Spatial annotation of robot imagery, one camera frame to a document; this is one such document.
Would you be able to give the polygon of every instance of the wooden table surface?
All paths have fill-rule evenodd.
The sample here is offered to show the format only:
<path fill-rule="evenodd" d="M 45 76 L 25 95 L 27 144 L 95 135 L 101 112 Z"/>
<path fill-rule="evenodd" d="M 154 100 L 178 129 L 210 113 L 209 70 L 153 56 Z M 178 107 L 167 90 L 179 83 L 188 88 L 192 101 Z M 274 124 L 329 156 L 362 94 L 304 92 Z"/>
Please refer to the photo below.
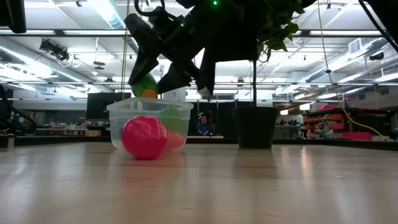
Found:
<path fill-rule="evenodd" d="M 110 143 L 0 153 L 0 223 L 378 224 L 398 220 L 398 153 L 189 144 L 136 161 Z"/>

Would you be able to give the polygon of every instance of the ceiling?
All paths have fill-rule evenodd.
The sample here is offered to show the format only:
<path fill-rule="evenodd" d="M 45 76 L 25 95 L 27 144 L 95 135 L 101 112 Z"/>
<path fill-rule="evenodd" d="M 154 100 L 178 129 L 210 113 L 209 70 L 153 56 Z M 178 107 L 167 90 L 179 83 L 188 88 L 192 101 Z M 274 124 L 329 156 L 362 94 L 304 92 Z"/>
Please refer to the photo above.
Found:
<path fill-rule="evenodd" d="M 80 1 L 82 7 L 76 5 L 75 0 L 25 0 L 25 15 L 27 28 L 52 30 L 52 29 L 110 29 L 108 23 L 101 17 L 101 13 L 97 8 L 91 6 L 91 1 Z M 127 1 L 114 0 L 116 8 L 121 18 L 125 18 L 127 14 L 135 13 L 133 3 L 127 11 Z M 361 9 L 356 0 L 334 0 L 332 7 L 326 8 L 326 1 L 321 1 L 320 9 L 322 15 L 323 28 L 325 30 L 376 30 L 367 15 Z M 158 1 L 150 2 L 150 7 L 144 10 L 151 10 L 159 5 Z M 166 1 L 166 10 L 176 16 L 186 15 L 189 10 L 174 1 Z M 294 19 L 302 30 L 318 30 L 320 28 L 318 18 L 318 6 L 314 4 L 306 9 L 306 13 Z M 124 40 L 120 37 L 100 37 L 98 45 L 96 45 L 95 37 L 21 37 L 8 35 L 6 38 L 21 47 L 32 52 L 41 54 L 39 50 L 42 39 L 50 39 L 52 42 L 68 48 L 72 59 L 66 63 L 62 63 L 67 69 L 83 75 L 94 82 L 103 82 L 107 78 L 112 78 L 116 82 L 121 82 L 123 71 L 123 55 Z M 348 50 L 348 44 L 357 37 L 328 37 L 325 38 L 326 59 L 331 60 L 344 51 Z M 325 56 L 322 48 L 322 39 L 319 37 L 295 37 L 293 41 L 286 42 L 288 52 L 273 52 L 269 63 L 259 63 L 257 68 L 261 82 L 299 82 L 300 74 L 305 75 L 314 68 L 321 67 L 325 64 Z M 395 52 L 388 47 L 384 49 L 386 53 L 385 61 L 381 62 L 365 62 L 365 59 L 355 60 L 335 72 L 344 73 L 344 76 L 350 76 L 363 71 L 369 67 L 376 66 L 379 63 L 385 63 L 394 59 Z M 126 53 L 126 72 L 129 76 L 134 63 L 135 54 L 127 47 Z M 195 63 L 199 66 L 203 52 L 195 57 Z M 43 57 L 56 62 L 54 57 L 49 54 Z M 104 62 L 104 70 L 95 70 L 94 61 Z M 159 60 L 160 66 L 168 67 L 170 62 L 167 59 Z M 160 66 L 155 68 L 153 74 L 155 79 L 161 76 Z M 248 61 L 223 62 L 216 65 L 216 82 L 236 82 L 238 78 L 244 78 L 245 82 L 250 82 L 252 75 L 252 64 Z M 279 85 L 268 86 L 267 89 L 276 89 Z M 110 89 L 118 89 L 121 86 L 110 86 Z M 296 93 L 306 90 L 300 88 Z"/>

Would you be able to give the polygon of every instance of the ceiling duct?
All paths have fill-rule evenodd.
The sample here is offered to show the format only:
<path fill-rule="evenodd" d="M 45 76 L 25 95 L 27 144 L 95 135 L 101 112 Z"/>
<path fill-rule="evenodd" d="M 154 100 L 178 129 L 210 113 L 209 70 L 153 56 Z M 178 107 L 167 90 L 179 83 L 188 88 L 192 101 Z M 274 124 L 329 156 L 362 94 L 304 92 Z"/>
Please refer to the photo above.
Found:
<path fill-rule="evenodd" d="M 126 25 L 122 20 L 117 6 L 113 0 L 89 0 L 89 2 L 112 29 L 126 28 Z M 127 38 L 127 44 L 134 53 L 138 54 L 137 42 L 132 37 Z"/>
<path fill-rule="evenodd" d="M 350 43 L 351 46 L 348 50 L 340 53 L 336 57 L 333 57 L 328 60 L 329 69 L 332 71 L 337 71 L 355 61 L 359 58 L 368 57 L 373 54 L 378 53 L 384 46 L 388 44 L 388 41 L 384 38 L 378 38 L 376 40 L 372 39 L 357 39 L 354 42 Z M 317 78 L 320 78 L 327 74 L 327 67 L 326 65 L 319 66 L 314 68 L 313 70 L 309 71 L 301 80 L 298 82 L 312 82 Z M 299 86 L 291 85 L 280 87 L 276 89 L 276 94 L 286 94 L 290 93 L 291 91 L 297 89 Z"/>
<path fill-rule="evenodd" d="M 0 37 L 0 52 L 6 52 L 13 58 L 12 62 L 19 62 L 18 64 L 26 64 L 27 67 L 33 67 L 36 71 L 47 72 L 49 74 L 57 72 L 59 75 L 67 77 L 74 82 L 93 82 L 93 80 L 81 75 L 69 68 L 64 68 L 57 62 L 54 62 L 46 57 L 41 57 L 39 54 L 22 47 L 11 40 Z M 95 85 L 99 91 L 112 92 L 110 88 L 103 85 Z"/>

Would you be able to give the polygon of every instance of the plastic bin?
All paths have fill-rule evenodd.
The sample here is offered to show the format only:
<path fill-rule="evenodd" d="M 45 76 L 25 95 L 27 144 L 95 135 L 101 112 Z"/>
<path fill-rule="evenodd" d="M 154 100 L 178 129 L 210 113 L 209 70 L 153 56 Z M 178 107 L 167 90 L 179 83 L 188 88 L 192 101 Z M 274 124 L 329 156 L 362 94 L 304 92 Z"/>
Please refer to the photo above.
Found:
<path fill-rule="evenodd" d="M 173 115 L 171 116 L 170 113 L 166 113 L 169 115 L 165 116 L 165 113 L 163 112 L 170 107 L 175 107 L 178 110 L 176 113 L 179 114 L 172 113 Z M 175 123 L 180 123 L 181 125 L 178 128 L 177 134 L 183 137 L 185 144 L 188 135 L 190 110 L 192 108 L 193 105 L 191 103 L 158 100 L 145 97 L 128 98 L 108 105 L 106 109 L 109 111 L 109 120 L 111 122 L 110 128 L 112 143 L 117 149 L 124 149 L 121 142 L 124 124 L 135 116 L 146 115 L 154 116 L 159 119 L 169 119 L 171 122 L 164 123 L 167 130 L 176 129 Z"/>

